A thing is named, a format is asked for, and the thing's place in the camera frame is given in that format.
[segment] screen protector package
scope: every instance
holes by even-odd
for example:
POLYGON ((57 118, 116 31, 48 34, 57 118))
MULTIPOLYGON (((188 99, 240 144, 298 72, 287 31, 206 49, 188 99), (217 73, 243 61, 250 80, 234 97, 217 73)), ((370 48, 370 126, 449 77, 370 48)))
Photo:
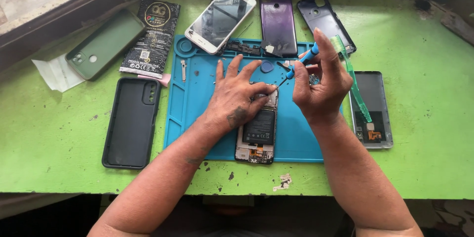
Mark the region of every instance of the screen protector package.
POLYGON ((141 1, 138 18, 146 32, 125 55, 120 72, 162 78, 180 8, 179 4, 164 1, 141 1))

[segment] metal bracket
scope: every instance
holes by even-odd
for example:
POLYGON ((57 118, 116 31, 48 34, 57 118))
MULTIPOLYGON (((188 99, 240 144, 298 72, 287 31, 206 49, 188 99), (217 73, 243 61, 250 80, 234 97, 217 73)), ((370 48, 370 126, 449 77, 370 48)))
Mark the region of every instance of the metal bracket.
POLYGON ((186 62, 184 59, 181 59, 181 74, 182 74, 182 82, 186 83, 186 62))

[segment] green toothbrush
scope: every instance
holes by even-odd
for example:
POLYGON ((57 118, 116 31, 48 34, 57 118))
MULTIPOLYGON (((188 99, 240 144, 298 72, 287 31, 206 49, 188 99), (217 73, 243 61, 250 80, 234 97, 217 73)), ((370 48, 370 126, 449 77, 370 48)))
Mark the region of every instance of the green toothbrush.
POLYGON ((344 44, 342 43, 341 37, 339 35, 336 35, 335 37, 331 37, 330 41, 331 41, 331 44, 334 46, 334 49, 336 50, 336 52, 338 53, 341 52, 342 56, 344 56, 344 60, 346 60, 347 73, 349 73, 349 75, 352 77, 354 81, 351 87, 352 94, 354 95, 354 98, 356 99, 357 104, 359 105, 359 108, 362 111, 362 114, 364 114, 364 117, 367 120, 367 122, 372 122, 372 119, 370 118, 369 110, 367 110, 364 100, 362 99, 362 96, 360 95, 359 88, 357 86, 357 81, 355 79, 354 68, 352 67, 351 61, 349 60, 349 55, 347 55, 347 51, 344 44))

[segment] green painted surface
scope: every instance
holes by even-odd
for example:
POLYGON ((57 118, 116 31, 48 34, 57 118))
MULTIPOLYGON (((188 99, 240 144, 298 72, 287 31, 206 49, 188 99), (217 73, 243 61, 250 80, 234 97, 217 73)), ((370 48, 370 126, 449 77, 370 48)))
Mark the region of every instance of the green painted surface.
MULTIPOLYGON (((176 34, 183 34, 209 3, 166 1, 182 5, 176 34)), ((297 38, 312 41, 297 1, 297 38)), ((410 0, 330 1, 357 45, 351 57, 354 69, 383 74, 395 145, 371 154, 388 178, 405 198, 474 199, 474 48, 445 29, 438 12, 422 20, 410 0)), ((137 9, 138 4, 130 7, 137 9)), ((261 38, 258 9, 234 36, 252 21, 241 37, 261 38)), ((34 58, 66 53, 92 31, 56 42, 34 58)), ((117 193, 127 186, 138 171, 107 169, 100 163, 116 82, 126 75, 117 71, 120 61, 97 81, 63 94, 47 87, 29 59, 0 75, 0 192, 117 193)), ((163 146, 167 96, 163 90, 152 157, 163 146)), ((348 113, 347 103, 344 107, 348 113)), ((187 193, 331 192, 323 164, 208 161, 187 193), (289 189, 273 192, 286 173, 293 179, 289 189)))

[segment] screwdriver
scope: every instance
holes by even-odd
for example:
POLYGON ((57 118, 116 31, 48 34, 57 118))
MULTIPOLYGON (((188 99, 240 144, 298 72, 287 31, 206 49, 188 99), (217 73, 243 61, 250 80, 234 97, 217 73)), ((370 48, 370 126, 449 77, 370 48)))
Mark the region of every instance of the screwdriver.
MULTIPOLYGON (((319 54, 319 49, 317 48, 316 42, 314 42, 314 46, 299 61, 303 63, 303 65, 306 66, 308 65, 310 60, 313 59, 314 56, 316 56, 317 54, 319 54)), ((294 76, 295 76, 295 66, 293 65, 292 69, 286 74, 286 78, 283 80, 283 82, 280 83, 280 85, 277 86, 277 88, 280 87, 284 82, 286 82, 286 80, 293 79, 294 76)))

